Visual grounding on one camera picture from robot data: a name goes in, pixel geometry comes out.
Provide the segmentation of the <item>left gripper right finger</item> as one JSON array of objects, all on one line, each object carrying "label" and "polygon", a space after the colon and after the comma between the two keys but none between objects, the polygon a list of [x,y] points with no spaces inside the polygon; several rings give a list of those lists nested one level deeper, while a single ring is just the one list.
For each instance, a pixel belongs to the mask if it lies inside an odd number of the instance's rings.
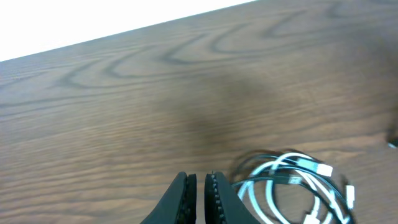
[{"label": "left gripper right finger", "polygon": [[206,224],[260,224],[250,213],[222,172],[205,179]]}]

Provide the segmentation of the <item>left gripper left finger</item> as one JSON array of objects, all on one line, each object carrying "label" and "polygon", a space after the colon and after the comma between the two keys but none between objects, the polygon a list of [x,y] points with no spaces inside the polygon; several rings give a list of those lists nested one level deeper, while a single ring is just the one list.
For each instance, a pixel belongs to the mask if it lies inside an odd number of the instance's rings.
[{"label": "left gripper left finger", "polygon": [[197,176],[179,172],[141,224],[196,224]]}]

